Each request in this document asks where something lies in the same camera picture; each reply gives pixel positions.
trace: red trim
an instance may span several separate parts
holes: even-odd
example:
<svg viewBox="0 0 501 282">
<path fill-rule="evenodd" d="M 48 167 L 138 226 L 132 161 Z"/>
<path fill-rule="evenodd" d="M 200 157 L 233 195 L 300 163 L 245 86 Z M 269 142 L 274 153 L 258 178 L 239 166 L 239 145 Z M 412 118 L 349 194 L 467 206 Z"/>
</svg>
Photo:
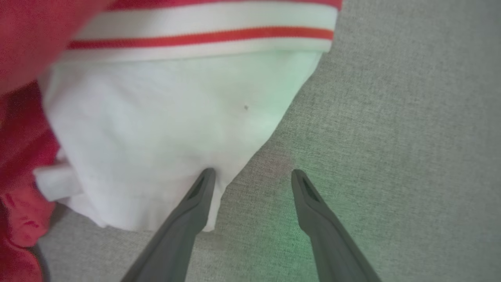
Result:
<svg viewBox="0 0 501 282">
<path fill-rule="evenodd" d="M 247 0 L 118 0 L 110 5 L 107 10 L 138 10 L 138 9 L 158 9 L 187 5 L 199 5 L 217 2 L 243 2 Z M 276 2 L 303 2 L 314 3 L 336 7 L 341 9 L 343 0 L 275 0 Z"/>
<path fill-rule="evenodd" d="M 258 38 L 302 37 L 332 40 L 334 32 L 326 29 L 303 27 L 265 27 L 242 30 L 220 31 L 213 33 L 190 34 L 155 38 L 123 38 L 109 40 L 72 41 L 68 49 L 112 49 L 168 47 Z"/>
</svg>

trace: white fabric corner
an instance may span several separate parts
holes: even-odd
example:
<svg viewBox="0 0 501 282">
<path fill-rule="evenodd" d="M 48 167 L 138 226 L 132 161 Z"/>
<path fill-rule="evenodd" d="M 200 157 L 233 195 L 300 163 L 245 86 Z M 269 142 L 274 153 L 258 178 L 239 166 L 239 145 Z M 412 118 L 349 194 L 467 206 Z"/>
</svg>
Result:
<svg viewBox="0 0 501 282">
<path fill-rule="evenodd" d="M 213 167 L 210 231 L 227 185 L 268 140 L 320 56 L 55 65 L 41 81 L 43 103 L 67 163 L 36 170 L 37 183 L 48 199 L 60 197 L 100 226 L 156 230 Z"/>
</svg>

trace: folded white fabric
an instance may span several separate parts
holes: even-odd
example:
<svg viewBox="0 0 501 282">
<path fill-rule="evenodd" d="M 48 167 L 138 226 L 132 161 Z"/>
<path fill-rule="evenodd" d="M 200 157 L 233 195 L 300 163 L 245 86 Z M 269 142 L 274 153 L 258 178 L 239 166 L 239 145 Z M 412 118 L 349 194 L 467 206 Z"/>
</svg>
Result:
<svg viewBox="0 0 501 282">
<path fill-rule="evenodd" d="M 118 0 L 39 79 L 64 154 L 42 194 L 155 230 L 208 167 L 221 196 L 329 50 L 340 0 Z"/>
<path fill-rule="evenodd" d="M 38 169 L 39 189 L 50 199 L 60 193 L 101 226 L 154 230 L 213 167 L 211 230 L 226 186 L 273 133 L 320 56 L 56 65 L 41 83 L 44 109 L 74 174 L 60 164 Z"/>
</svg>

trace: gray tablecloth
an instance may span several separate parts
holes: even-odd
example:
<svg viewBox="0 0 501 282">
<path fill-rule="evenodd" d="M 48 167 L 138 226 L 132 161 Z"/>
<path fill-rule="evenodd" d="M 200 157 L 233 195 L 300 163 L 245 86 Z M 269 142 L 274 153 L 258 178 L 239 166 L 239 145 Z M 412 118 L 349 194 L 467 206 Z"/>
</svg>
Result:
<svg viewBox="0 0 501 282">
<path fill-rule="evenodd" d="M 324 55 L 195 242 L 187 281 L 316 281 L 290 170 L 383 281 L 501 279 L 501 2 L 346 0 Z M 116 281 L 152 236 L 56 213 L 53 282 Z"/>
</svg>

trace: crumpled red fabric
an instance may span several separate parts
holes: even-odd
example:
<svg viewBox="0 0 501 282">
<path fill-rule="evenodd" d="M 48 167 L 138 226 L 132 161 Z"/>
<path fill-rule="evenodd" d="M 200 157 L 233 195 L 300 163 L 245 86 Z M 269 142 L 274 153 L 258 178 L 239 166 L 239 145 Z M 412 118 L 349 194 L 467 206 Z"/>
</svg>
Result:
<svg viewBox="0 0 501 282">
<path fill-rule="evenodd" d="M 0 281 L 42 281 L 33 246 L 49 228 L 54 203 L 32 171 L 59 145 L 34 80 L 86 21 L 113 0 L 0 1 Z"/>
</svg>

